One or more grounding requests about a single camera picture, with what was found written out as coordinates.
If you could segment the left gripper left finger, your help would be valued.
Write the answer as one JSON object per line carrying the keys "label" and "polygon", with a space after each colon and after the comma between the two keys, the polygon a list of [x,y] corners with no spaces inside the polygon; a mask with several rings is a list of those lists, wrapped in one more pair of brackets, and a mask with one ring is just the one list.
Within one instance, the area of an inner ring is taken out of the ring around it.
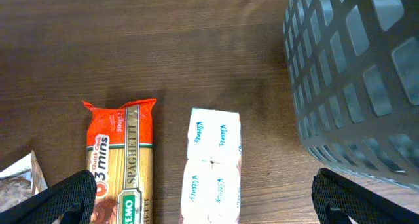
{"label": "left gripper left finger", "polygon": [[89,223],[94,210],[96,182],[81,170],[54,186],[1,212],[1,223]]}

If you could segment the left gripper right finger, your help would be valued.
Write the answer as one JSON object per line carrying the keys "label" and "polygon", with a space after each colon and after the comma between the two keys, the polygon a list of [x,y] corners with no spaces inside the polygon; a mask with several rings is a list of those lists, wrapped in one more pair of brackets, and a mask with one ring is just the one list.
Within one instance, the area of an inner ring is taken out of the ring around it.
{"label": "left gripper right finger", "polygon": [[312,183],[312,203],[321,223],[417,223],[412,212],[345,177],[321,168]]}

